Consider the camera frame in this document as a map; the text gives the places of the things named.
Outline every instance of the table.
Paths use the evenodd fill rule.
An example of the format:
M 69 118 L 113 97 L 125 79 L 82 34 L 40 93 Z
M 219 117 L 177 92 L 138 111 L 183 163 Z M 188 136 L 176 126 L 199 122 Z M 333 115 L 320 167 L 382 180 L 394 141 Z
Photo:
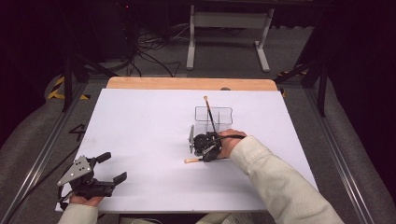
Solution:
M 223 87 L 233 91 L 217 91 Z M 316 187 L 283 98 L 272 80 L 113 77 L 100 94 L 77 154 L 90 158 L 112 153 L 110 160 L 95 167 L 99 180 L 108 181 L 128 172 L 127 180 L 116 187 L 113 196 L 99 205 L 101 212 L 266 209 L 248 177 L 232 161 L 184 163 L 184 159 L 194 158 L 187 139 L 194 123 L 194 107 L 205 105 L 204 95 L 211 106 L 231 107 L 233 128 L 255 135 Z M 70 190 L 67 187 L 63 194 Z

